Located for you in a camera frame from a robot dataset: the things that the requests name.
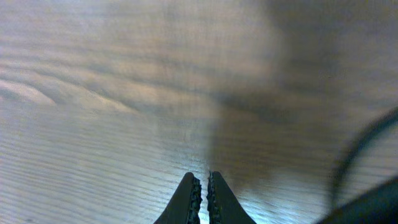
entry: black object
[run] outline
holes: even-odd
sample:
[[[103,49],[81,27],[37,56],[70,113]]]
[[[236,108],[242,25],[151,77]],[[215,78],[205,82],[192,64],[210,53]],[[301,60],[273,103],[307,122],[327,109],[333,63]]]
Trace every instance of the black object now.
[[[398,223],[398,176],[335,209],[341,182],[355,157],[370,141],[398,122],[398,108],[388,112],[365,129],[349,148],[348,156],[336,170],[331,187],[332,212],[319,224],[330,223]],[[208,211],[210,224],[255,223],[243,210],[219,172],[210,172]],[[164,212],[155,223],[199,223],[200,182],[186,173]]]

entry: wooden table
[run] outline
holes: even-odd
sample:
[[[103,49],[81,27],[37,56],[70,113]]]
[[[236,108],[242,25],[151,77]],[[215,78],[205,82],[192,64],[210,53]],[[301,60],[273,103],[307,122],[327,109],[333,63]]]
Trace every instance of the wooden table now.
[[[397,21],[394,1],[0,2],[0,223],[152,223],[209,170],[258,223],[315,222],[397,105]],[[397,174],[397,135],[343,201]]]

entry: wooden surface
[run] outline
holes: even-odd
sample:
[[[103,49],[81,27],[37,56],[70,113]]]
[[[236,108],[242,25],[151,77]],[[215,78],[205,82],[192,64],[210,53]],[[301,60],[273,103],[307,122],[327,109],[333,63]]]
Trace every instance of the wooden surface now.
[[[398,103],[396,21],[396,1],[1,1],[0,223],[152,223],[209,170],[258,223],[315,222]],[[345,200],[397,174],[397,135]]]

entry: curved black wire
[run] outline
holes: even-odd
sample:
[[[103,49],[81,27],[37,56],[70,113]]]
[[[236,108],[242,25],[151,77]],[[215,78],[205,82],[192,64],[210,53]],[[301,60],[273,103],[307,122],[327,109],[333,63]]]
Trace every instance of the curved black wire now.
[[[398,122],[398,107],[390,110],[386,115],[372,122],[367,128],[365,128],[358,137],[351,143],[348,148],[348,155],[343,163],[335,170],[335,174],[331,185],[330,194],[330,205],[331,209],[336,208],[338,201],[338,194],[342,181],[348,173],[348,169],[352,165],[357,155],[380,133],[390,127],[392,124]]]

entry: wood grain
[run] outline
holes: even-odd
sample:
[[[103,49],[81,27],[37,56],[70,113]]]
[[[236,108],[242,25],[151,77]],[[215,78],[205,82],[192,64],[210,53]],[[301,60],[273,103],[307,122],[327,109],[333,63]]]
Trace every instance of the wood grain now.
[[[258,223],[315,222],[345,146],[397,105],[397,19],[395,1],[1,2],[0,223],[152,223],[209,170]],[[397,174],[397,132],[342,202]]]

